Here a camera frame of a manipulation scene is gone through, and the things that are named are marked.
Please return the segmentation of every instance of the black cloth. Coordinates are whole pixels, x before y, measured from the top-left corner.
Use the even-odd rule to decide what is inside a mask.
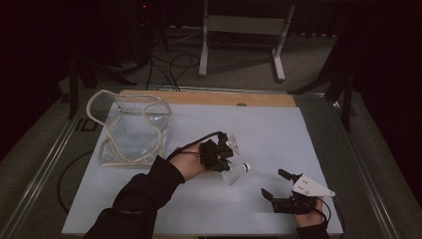
[[[157,210],[185,180],[170,162],[157,157],[148,174],[137,174],[118,193],[112,208],[103,210],[85,239],[152,238]],[[297,228],[301,239],[325,239],[326,223]]]

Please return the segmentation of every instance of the wooden edge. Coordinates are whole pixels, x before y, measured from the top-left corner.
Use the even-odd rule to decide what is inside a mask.
[[[292,96],[256,93],[171,92],[123,90],[122,95],[151,95],[169,104],[295,108]]]

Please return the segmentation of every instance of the gray floor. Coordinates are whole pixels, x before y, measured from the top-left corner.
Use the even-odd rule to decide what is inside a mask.
[[[188,34],[197,30],[186,30]],[[170,38],[170,42],[181,38]],[[274,39],[264,39],[259,43],[211,44],[208,75],[198,76],[198,67],[188,69],[178,80],[182,90],[189,88],[213,88],[224,90],[248,90],[265,92],[285,92],[294,90],[317,78],[335,39],[291,36],[287,39],[282,54],[286,81],[276,80],[270,50]],[[189,51],[199,56],[200,38],[190,38],[171,44],[172,51]],[[179,53],[163,53],[157,45],[153,55],[170,61]],[[176,61],[186,65],[189,58]],[[168,64],[154,60],[160,65],[153,69],[150,90],[155,90],[169,75]],[[177,76],[181,69],[174,68]],[[135,89],[144,89],[149,68],[130,76],[138,83]],[[344,216],[344,238],[420,238],[422,235],[422,212],[411,195],[394,158],[370,117],[358,93],[353,93],[351,133],[343,130],[339,120],[339,110],[327,103],[318,93],[323,93],[325,84],[313,90],[313,94],[296,97],[301,108],[316,155],[331,189],[336,191],[337,205]],[[68,90],[68,81],[62,82],[63,91]],[[99,89],[128,89],[101,78]],[[86,93],[82,87],[80,95]],[[100,129],[93,131],[74,130],[76,127],[67,120],[69,106],[57,102],[22,137],[0,164],[0,227],[4,227],[15,206],[22,197],[38,168],[46,157],[52,157],[51,149],[57,146],[57,138],[63,135],[63,128],[72,128],[72,135],[66,141],[65,150],[54,165],[43,190],[29,211],[20,231],[14,238],[68,238],[60,231],[66,220],[66,213],[60,207],[56,192],[61,171],[82,152],[94,148]],[[84,119],[81,112],[76,116]],[[88,157],[79,161],[65,178],[63,197],[72,201],[78,189],[79,178],[84,173]]]

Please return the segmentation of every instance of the small white object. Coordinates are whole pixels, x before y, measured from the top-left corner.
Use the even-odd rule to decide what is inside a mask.
[[[335,192],[304,175],[293,185],[292,191],[305,196],[335,196]]]
[[[223,175],[224,181],[231,186],[243,173],[248,172],[249,170],[251,170],[251,165],[249,165],[249,163],[232,164],[230,170],[222,171],[221,174]]]
[[[227,144],[227,146],[228,147],[230,147],[234,152],[236,152],[236,154],[240,154],[240,149],[239,149],[239,146],[238,146],[238,144],[237,144],[237,141],[236,141],[236,137],[235,137],[235,135],[230,135],[230,137],[229,137],[229,139],[227,139],[227,141],[226,141],[226,144]]]

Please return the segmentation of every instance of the human arm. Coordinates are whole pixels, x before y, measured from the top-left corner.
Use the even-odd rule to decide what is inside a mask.
[[[186,150],[197,152],[199,145]],[[170,160],[158,156],[148,174],[137,174],[118,193],[84,238],[151,238],[157,210],[180,183],[204,171],[195,154],[177,153]]]
[[[322,212],[321,198],[316,201],[315,210],[312,210],[309,214],[293,215],[296,223],[298,224],[296,230],[301,239],[329,238],[326,232],[328,222],[323,220],[322,215],[318,213],[318,211]]]

